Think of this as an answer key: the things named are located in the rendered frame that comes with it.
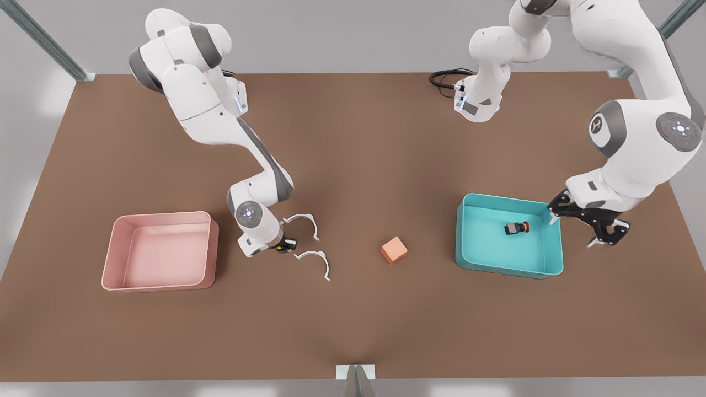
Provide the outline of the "blue storage box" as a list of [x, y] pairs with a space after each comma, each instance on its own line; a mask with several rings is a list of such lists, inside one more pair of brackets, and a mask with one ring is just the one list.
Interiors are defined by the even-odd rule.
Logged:
[[[507, 223], [530, 225], [528, 233], [507, 235]], [[544, 279], [563, 273], [560, 221], [549, 224], [547, 204], [467, 194], [457, 208], [457, 266], [503, 275]]]

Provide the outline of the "pink storage box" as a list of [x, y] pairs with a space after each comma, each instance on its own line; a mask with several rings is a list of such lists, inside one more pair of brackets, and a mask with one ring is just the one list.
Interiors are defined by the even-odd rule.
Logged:
[[101, 285], [106, 291], [205, 289], [215, 281], [220, 228], [204, 211], [116, 219]]

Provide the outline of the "orange cube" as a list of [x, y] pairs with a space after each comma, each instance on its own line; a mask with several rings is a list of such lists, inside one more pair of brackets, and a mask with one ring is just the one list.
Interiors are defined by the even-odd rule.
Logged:
[[407, 253], [408, 249], [399, 237], [393, 237], [393, 239], [381, 246], [381, 254], [391, 265], [402, 259]]

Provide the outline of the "silver frame post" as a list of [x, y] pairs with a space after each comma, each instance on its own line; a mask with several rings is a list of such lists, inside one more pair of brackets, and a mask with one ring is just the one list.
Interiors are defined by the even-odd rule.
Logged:
[[16, 0], [0, 0], [0, 9], [27, 33], [76, 82], [93, 82], [97, 75], [87, 73]]
[[377, 397], [371, 384], [376, 379], [375, 364], [336, 365], [335, 379], [345, 380], [342, 397]]
[[[683, 0], [681, 4], [659, 25], [658, 30], [664, 39], [668, 39], [683, 23], [704, 6], [706, 0]], [[633, 75], [632, 68], [626, 65], [607, 71], [612, 79], [627, 79]]]

